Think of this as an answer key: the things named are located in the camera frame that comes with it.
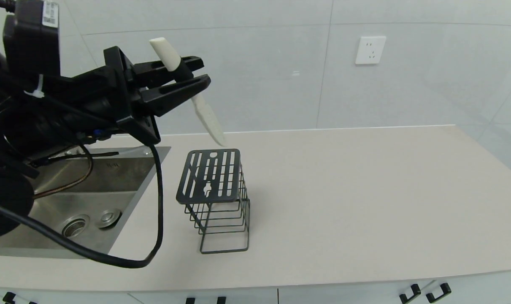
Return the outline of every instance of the black handle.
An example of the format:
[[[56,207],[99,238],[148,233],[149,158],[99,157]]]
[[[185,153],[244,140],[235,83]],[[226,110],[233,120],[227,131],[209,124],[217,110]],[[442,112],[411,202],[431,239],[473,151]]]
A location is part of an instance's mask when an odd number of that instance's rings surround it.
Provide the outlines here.
[[[16,298],[16,294],[11,292],[6,292],[4,295],[4,298],[2,299],[6,304],[16,304],[14,301],[14,298]]]
[[[226,299],[224,296],[219,296],[216,304],[225,304]],[[186,298],[186,304],[195,304],[195,298]]]
[[[402,304],[407,304],[412,300],[415,300],[415,298],[421,294],[421,289],[418,284],[411,285],[411,290],[413,290],[413,296],[409,299],[407,298],[406,294],[400,294],[400,300],[402,300]]]
[[[439,301],[440,299],[444,298],[444,296],[446,296],[452,292],[450,290],[450,286],[448,285],[448,283],[443,283],[443,284],[441,284],[440,287],[441,287],[441,290],[443,291],[443,294],[441,296],[439,296],[438,298],[434,298],[433,293],[427,294],[426,298],[427,298],[428,302],[435,303],[435,302]]]

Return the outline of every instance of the label sticker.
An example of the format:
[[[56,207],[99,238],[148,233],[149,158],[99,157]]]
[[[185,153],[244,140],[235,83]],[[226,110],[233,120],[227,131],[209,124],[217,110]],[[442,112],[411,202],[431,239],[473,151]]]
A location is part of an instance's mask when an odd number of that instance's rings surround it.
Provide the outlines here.
[[[41,23],[46,27],[58,28],[58,3],[44,1]]]

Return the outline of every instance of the drain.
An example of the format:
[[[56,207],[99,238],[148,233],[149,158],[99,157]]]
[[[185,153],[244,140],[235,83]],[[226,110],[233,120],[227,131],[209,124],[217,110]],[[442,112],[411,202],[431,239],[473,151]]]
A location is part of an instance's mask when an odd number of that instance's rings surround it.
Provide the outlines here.
[[[64,222],[64,227],[62,229],[62,236],[67,238],[72,238],[78,236],[81,232],[83,232],[88,223],[88,216],[86,215],[78,215],[74,216]]]
[[[108,209],[104,210],[100,214],[100,219],[96,221],[95,225],[99,229],[105,229],[109,227],[114,227],[118,219],[120,219],[120,216],[122,215],[122,212],[120,209]]]

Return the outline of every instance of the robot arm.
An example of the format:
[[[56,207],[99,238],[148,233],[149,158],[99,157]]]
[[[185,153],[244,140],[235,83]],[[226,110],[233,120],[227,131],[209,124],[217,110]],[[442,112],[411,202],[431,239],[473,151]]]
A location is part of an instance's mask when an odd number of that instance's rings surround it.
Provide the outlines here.
[[[0,235],[24,224],[86,258],[119,267],[145,267],[163,235],[163,185],[154,148],[160,135],[155,117],[209,86],[208,75],[191,74],[203,67],[203,60],[183,57],[183,72],[191,77],[167,84],[176,75],[161,61],[132,64],[113,46],[103,51],[103,67],[62,77],[58,4],[0,0],[0,7],[14,12],[7,15],[4,25],[6,57],[0,54]],[[36,196],[27,179],[38,176],[37,164],[47,164],[52,156],[81,146],[91,172],[92,156],[84,145],[118,133],[130,134],[149,146],[157,162],[159,231],[154,249],[141,261],[88,250],[28,217]]]

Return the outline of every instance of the cabinet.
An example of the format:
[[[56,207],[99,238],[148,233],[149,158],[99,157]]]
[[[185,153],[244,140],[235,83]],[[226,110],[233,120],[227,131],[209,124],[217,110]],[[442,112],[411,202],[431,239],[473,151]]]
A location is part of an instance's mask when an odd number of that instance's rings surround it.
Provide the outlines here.
[[[184,292],[137,292],[131,296],[144,304],[185,304],[195,298],[194,304],[216,304],[218,297],[226,297],[225,304],[277,304],[276,288],[217,289]]]
[[[422,289],[431,280],[365,283],[352,285],[314,285],[279,288],[280,304],[401,304],[400,294],[413,296],[411,285]],[[420,302],[418,296],[410,303]]]
[[[434,298],[441,296],[442,283],[448,283],[452,293],[436,304],[511,304],[504,301],[511,295],[511,271],[436,280],[422,291],[424,299],[430,292]]]
[[[421,295],[411,304],[428,304],[429,293],[438,299],[443,295],[443,283],[452,292],[436,304],[511,304],[511,271],[436,280],[282,287],[279,298],[280,304],[401,304],[399,295],[411,298],[414,283]]]
[[[0,288],[0,297],[6,292],[12,292],[21,299],[16,300],[16,304],[28,304],[30,301],[36,304],[141,304],[127,293],[49,292]]]

